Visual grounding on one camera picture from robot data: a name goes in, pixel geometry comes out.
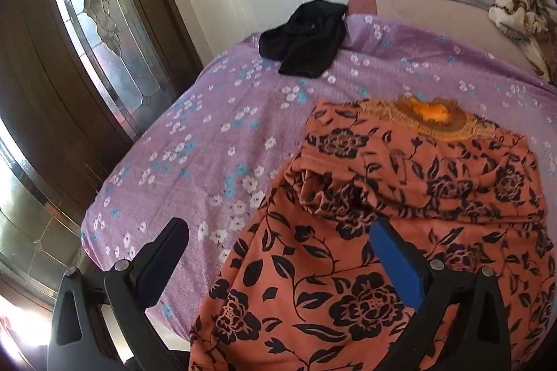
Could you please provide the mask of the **orange black floral garment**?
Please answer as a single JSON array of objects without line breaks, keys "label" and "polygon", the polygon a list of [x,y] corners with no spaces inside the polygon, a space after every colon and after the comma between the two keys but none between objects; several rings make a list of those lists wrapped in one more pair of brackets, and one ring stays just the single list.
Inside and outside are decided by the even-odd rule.
[{"label": "orange black floral garment", "polygon": [[452,101],[318,101],[192,325],[192,370],[521,370],[556,253],[528,140]]}]

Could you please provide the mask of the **purple floral bedsheet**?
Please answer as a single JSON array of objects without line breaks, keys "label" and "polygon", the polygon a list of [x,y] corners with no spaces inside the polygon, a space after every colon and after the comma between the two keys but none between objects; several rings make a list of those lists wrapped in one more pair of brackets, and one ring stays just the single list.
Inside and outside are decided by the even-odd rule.
[{"label": "purple floral bedsheet", "polygon": [[190,242],[149,314],[180,337],[260,204],[296,151],[313,105],[398,96],[450,98],[524,134],[556,203],[556,90],[460,38],[389,18],[352,15],[331,67],[316,79],[283,76],[251,35],[218,55],[134,144],[103,183],[81,243],[103,269],[129,259],[172,218]]}]

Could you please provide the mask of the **pink mattress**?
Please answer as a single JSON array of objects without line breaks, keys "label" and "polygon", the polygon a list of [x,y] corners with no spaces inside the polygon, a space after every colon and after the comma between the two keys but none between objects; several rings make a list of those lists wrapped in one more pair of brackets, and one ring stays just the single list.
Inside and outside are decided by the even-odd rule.
[{"label": "pink mattress", "polygon": [[555,92],[480,8],[448,0],[349,0],[347,8],[331,66],[344,86],[379,82],[393,94],[402,84],[460,101]]}]

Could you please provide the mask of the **brown wooden door with glass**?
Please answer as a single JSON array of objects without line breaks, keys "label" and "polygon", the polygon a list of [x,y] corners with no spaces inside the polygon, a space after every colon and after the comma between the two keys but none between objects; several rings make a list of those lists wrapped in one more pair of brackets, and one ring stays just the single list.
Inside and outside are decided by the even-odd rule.
[{"label": "brown wooden door with glass", "polygon": [[1,0],[1,293],[53,310],[103,182],[202,67],[175,0]]}]

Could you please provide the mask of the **beige floral blanket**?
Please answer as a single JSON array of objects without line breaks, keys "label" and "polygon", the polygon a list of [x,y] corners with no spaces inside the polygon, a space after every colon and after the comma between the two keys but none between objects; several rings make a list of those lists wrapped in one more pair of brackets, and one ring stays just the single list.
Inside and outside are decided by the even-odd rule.
[{"label": "beige floral blanket", "polygon": [[556,1],[495,0],[488,17],[519,46],[535,73],[556,85]]}]

